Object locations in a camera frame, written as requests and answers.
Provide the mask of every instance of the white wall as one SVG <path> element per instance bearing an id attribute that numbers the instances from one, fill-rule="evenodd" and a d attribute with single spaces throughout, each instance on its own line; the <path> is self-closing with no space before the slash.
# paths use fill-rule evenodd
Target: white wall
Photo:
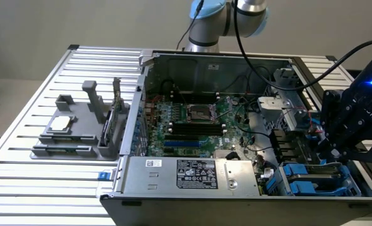
<path id="1" fill-rule="evenodd" d="M 69 44 L 174 48 L 190 0 L 0 0 L 0 78 L 42 79 Z M 372 0 L 268 0 L 270 18 L 249 52 L 334 55 L 372 39 Z M 220 40 L 237 51 L 234 37 Z M 344 65 L 361 68 L 362 50 Z"/>

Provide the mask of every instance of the blue latch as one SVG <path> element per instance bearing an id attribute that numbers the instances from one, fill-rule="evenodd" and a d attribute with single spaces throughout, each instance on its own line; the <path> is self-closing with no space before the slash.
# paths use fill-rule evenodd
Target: blue latch
<path id="1" fill-rule="evenodd" d="M 107 173 L 107 172 L 98 172 L 97 180 L 98 181 L 109 181 L 110 180 L 110 173 Z"/>
<path id="2" fill-rule="evenodd" d="M 345 187 L 338 187 L 333 191 L 316 191 L 309 181 L 294 181 L 289 184 L 292 193 L 301 196 L 344 196 Z"/>
<path id="3" fill-rule="evenodd" d="M 284 172 L 286 176 L 293 174 L 308 174 L 305 166 L 302 164 L 288 164 L 284 166 Z"/>

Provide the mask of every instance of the cable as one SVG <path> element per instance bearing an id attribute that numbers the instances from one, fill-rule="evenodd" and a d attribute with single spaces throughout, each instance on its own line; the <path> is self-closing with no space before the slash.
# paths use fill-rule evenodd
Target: cable
<path id="1" fill-rule="evenodd" d="M 158 92 L 160 95 L 162 95 L 162 85 L 164 85 L 168 81 L 172 83 L 172 85 L 174 84 L 173 79 L 164 79 L 164 80 L 161 81 L 161 83 L 160 83 L 160 92 Z"/>
<path id="2" fill-rule="evenodd" d="M 228 114 L 230 111 L 232 111 L 232 110 L 225 111 L 224 113 L 221 113 L 221 114 L 214 118 L 214 120 L 218 119 L 220 117 L 222 117 L 222 116 L 224 116 L 225 114 Z"/>
<path id="3" fill-rule="evenodd" d="M 192 25 L 193 25 L 193 22 L 194 22 L 194 20 L 196 20 L 198 14 L 200 14 L 200 10 L 201 10 L 201 8 L 202 8 L 202 4 L 204 4 L 204 0 L 200 0 L 200 3 L 198 3 L 197 8 L 196 8 L 196 12 L 194 12 L 193 19 L 192 19 L 192 21 L 190 21 L 190 25 L 188 26 L 188 28 L 186 28 L 186 30 L 185 30 L 185 33 L 182 34 L 182 36 L 181 36 L 181 38 L 180 38 L 180 40 L 178 40 L 178 42 L 177 42 L 176 50 L 178 49 L 180 42 L 181 42 L 181 40 L 184 39 L 185 34 L 186 34 L 188 31 L 190 30 L 190 27 L 192 27 Z"/>
<path id="4" fill-rule="evenodd" d="M 269 148 L 272 148 L 272 147 L 265 147 L 265 148 L 262 148 L 262 149 L 260 149 L 260 150 L 252 150 L 252 149 L 248 148 L 248 146 L 245 146 L 245 148 L 248 149 L 248 151 L 260 152 L 260 151 L 266 150 L 266 149 L 269 149 Z"/>
<path id="5" fill-rule="evenodd" d="M 218 92 L 220 92 L 220 93 L 224 92 L 224 91 L 237 82 L 237 80 L 238 80 L 240 78 L 245 78 L 245 79 L 246 79 L 245 75 L 238 75 L 238 76 L 234 78 L 234 80 L 230 82 L 230 84 L 229 84 L 225 88 L 220 89 Z"/>
<path id="6" fill-rule="evenodd" d="M 245 99 L 245 97 L 240 97 L 240 99 L 244 99 L 245 103 L 248 103 L 248 100 Z"/>
<path id="7" fill-rule="evenodd" d="M 248 76 L 245 77 L 245 79 L 246 79 L 245 92 L 246 93 L 249 93 L 249 89 L 250 89 L 250 87 L 249 87 L 249 77 L 250 77 L 252 72 L 253 72 L 253 70 L 249 70 Z"/>
<path id="8" fill-rule="evenodd" d="M 272 79 L 273 74 L 269 72 L 269 69 L 268 69 L 266 67 L 264 67 L 264 66 L 257 66 L 257 67 L 254 67 L 254 68 L 256 68 L 256 69 L 257 69 L 257 68 L 262 68 L 262 69 L 266 71 L 266 73 L 268 73 L 268 78 Z"/>
<path id="9" fill-rule="evenodd" d="M 236 127 L 237 127 L 244 133 L 249 133 L 249 134 L 261 134 L 262 136 L 265 136 L 266 138 L 269 138 L 269 136 L 268 136 L 265 133 L 248 131 L 248 130 L 242 129 L 242 128 L 238 126 L 238 123 L 237 123 L 237 120 L 236 120 L 236 115 L 238 114 L 240 109 L 241 109 L 242 107 L 244 107 L 244 105 L 241 105 L 241 106 L 238 107 L 238 109 L 237 109 L 237 111 L 236 111 L 236 113 L 234 113 L 234 119 L 233 119 L 233 121 L 234 121 Z"/>
<path id="10" fill-rule="evenodd" d="M 178 91 L 180 97 L 182 98 L 184 104 L 185 104 L 185 106 L 186 106 L 185 98 L 184 98 L 184 96 L 182 96 L 182 94 L 181 94 L 181 91 L 180 91 L 180 89 L 178 89 L 178 86 L 176 86 L 176 89 L 177 89 L 177 91 Z"/>
<path id="11" fill-rule="evenodd" d="M 270 81 L 268 81 L 265 79 L 265 77 L 262 75 L 260 75 L 256 71 L 256 68 L 253 67 L 252 63 L 248 60 L 245 51 L 244 51 L 244 47 L 241 44 L 241 40 L 240 40 L 240 33 L 238 33 L 238 27 L 237 27 L 237 10 L 233 9 L 233 26 L 234 26 L 234 34 L 236 34 L 236 39 L 237 39 L 237 45 L 238 45 L 238 49 L 241 52 L 241 55 L 244 57 L 244 60 L 248 64 L 248 66 L 250 67 L 252 71 L 256 73 L 256 75 L 258 76 L 258 78 L 272 87 L 274 87 L 276 89 L 284 90 L 284 91 L 297 91 L 301 89 L 305 89 L 306 87 L 312 86 L 313 84 L 316 84 L 340 65 L 341 63 L 364 47 L 372 45 L 372 40 L 364 42 L 362 44 L 360 44 L 358 46 L 356 46 L 336 62 L 334 65 L 332 65 L 332 67 L 314 79 L 312 80 L 309 83 L 306 83 L 302 86 L 294 87 L 294 88 L 284 88 L 277 86 L 276 84 L 273 84 Z"/>

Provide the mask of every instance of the motherboard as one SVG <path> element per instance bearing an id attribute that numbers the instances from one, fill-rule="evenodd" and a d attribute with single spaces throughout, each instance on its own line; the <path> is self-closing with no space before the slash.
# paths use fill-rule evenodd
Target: motherboard
<path id="1" fill-rule="evenodd" d="M 145 104 L 148 156 L 222 158 L 248 144 L 246 108 L 234 96 L 193 100 L 153 96 Z"/>

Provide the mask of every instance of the green circuit board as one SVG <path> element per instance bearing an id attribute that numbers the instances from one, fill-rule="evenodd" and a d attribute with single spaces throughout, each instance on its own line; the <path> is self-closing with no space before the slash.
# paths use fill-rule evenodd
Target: green circuit board
<path id="1" fill-rule="evenodd" d="M 234 114 L 238 110 L 237 114 L 240 116 L 244 115 L 244 108 L 241 105 L 233 105 L 225 97 L 222 100 L 214 103 L 214 116 L 212 116 L 210 120 L 205 118 L 205 116 L 190 115 L 189 109 L 190 105 L 172 103 L 165 99 L 161 99 L 158 102 L 153 104 L 150 108 L 150 112 L 153 116 L 149 115 L 148 125 L 149 125 L 149 145 L 148 145 L 148 156 L 158 156 L 158 157 L 210 157 L 216 150 L 230 150 L 232 148 L 240 148 L 238 140 L 240 137 L 248 138 L 248 134 L 245 134 L 241 130 L 237 129 L 234 121 Z M 205 107 L 212 105 L 192 105 L 192 107 Z M 198 136 L 198 147 L 174 147 L 172 146 L 172 153 L 164 152 L 164 149 L 168 148 L 164 146 L 165 135 L 170 135 L 169 132 L 169 123 L 198 123 L 198 124 L 220 124 L 225 125 L 224 129 L 226 132 L 222 136 Z M 248 124 L 238 123 L 238 126 L 249 131 Z"/>

